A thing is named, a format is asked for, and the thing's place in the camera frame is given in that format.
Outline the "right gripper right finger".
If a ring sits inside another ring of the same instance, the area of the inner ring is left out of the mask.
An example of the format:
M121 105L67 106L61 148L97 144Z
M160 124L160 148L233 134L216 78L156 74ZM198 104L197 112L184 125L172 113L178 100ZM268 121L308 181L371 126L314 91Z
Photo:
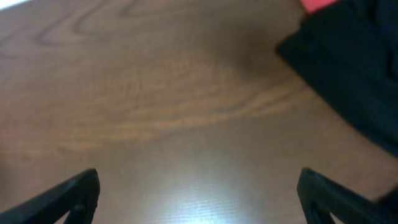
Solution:
M397 223L397 189L370 201L312 169L300 173L297 193L307 223Z

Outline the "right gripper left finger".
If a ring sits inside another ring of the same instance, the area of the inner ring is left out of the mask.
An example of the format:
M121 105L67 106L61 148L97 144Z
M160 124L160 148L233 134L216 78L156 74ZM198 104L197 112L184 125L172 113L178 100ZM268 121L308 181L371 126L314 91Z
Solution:
M1 213L1 223L65 223L93 221L100 195L96 169L88 169L46 192Z

